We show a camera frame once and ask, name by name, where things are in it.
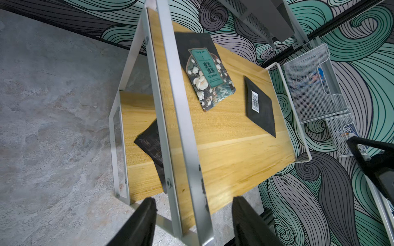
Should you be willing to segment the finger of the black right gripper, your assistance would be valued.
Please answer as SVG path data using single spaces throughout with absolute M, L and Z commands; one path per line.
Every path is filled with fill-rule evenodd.
M 394 145 L 391 143 L 351 137 L 346 141 L 354 158 L 363 173 L 372 181 L 383 196 L 394 202 Z M 366 161 L 358 149 L 358 145 L 377 148 L 384 153 L 375 155 Z

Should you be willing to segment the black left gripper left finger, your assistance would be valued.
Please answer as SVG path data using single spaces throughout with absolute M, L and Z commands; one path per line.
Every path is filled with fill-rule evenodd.
M 157 219 L 154 198 L 148 197 L 134 211 L 108 246 L 152 246 Z

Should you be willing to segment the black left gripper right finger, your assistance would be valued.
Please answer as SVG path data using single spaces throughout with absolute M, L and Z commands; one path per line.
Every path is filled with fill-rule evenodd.
M 232 217 L 236 246 L 281 246 L 262 217 L 243 196 L 233 199 Z

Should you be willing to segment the black tea bag with barcode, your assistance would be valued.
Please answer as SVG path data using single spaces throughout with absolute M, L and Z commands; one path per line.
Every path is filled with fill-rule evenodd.
M 254 82 L 244 76 L 246 93 L 246 115 L 260 128 L 276 137 L 273 103 Z

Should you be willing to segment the jasmine tea bag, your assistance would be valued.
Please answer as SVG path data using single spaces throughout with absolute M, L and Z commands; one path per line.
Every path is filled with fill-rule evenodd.
M 208 33 L 176 32 L 181 66 L 193 86 L 203 111 L 207 112 L 236 91 Z

